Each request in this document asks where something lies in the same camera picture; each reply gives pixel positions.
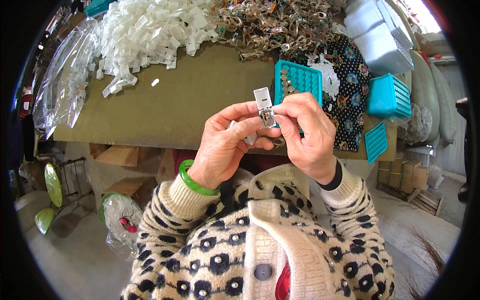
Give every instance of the wooden pallet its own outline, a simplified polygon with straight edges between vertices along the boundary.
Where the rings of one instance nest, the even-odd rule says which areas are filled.
[[[416,207],[430,213],[434,216],[438,216],[442,202],[444,198],[438,198],[432,193],[424,190],[416,189],[408,197],[407,202],[415,205]]]
[[[440,213],[440,208],[444,200],[443,197],[438,198],[430,192],[419,189],[415,189],[411,194],[407,194],[380,182],[377,183],[377,190],[385,192],[395,198],[402,199],[434,216],[438,216]]]

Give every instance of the person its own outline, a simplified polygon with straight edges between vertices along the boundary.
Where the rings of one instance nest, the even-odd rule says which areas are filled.
[[[120,299],[394,298],[377,213],[363,179],[333,155],[335,126],[310,93],[287,96],[273,111],[280,129],[262,127],[255,102],[206,121],[193,163],[182,162],[144,210]],[[227,129],[232,120],[238,123]],[[291,163],[256,175],[239,168],[248,149],[273,148],[265,137],[245,144],[254,132],[282,134]],[[309,176],[321,187],[333,232],[316,222]]]

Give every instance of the hand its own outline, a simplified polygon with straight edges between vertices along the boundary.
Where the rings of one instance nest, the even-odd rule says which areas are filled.
[[[275,121],[280,125],[292,163],[318,183],[329,184],[336,171],[333,143],[336,128],[311,93],[285,97],[273,106]],[[296,122],[303,130],[304,138]]]
[[[233,120],[238,123],[227,129]],[[264,137],[257,138],[253,145],[246,144],[243,139],[254,132],[270,137],[281,135],[278,128],[263,128],[255,101],[231,105],[209,118],[195,162],[187,171],[190,178],[204,188],[216,189],[233,176],[248,149],[273,148]]]

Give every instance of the turquoise plastic tray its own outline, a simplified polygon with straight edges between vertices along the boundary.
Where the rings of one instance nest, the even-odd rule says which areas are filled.
[[[370,79],[367,114],[384,119],[408,118],[411,115],[408,87],[388,73]]]
[[[93,0],[85,8],[85,14],[89,17],[94,17],[97,14],[107,11],[108,6],[115,0]]]
[[[365,148],[367,149],[367,160],[371,164],[387,148],[387,133],[383,121],[367,132],[364,137]]]
[[[280,104],[284,98],[281,70],[287,70],[287,80],[292,82],[292,86],[300,93],[310,92],[313,94],[318,104],[322,106],[322,72],[309,67],[299,65],[286,60],[279,60],[275,64],[275,96],[274,105]]]

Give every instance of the spotted sweater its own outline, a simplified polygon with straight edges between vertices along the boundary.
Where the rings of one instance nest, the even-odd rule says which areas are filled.
[[[321,186],[333,232],[316,222],[308,178],[292,164],[239,169],[220,191],[200,195],[178,176],[154,190],[121,300],[275,299],[286,266],[290,300],[394,298],[370,195],[341,164]]]

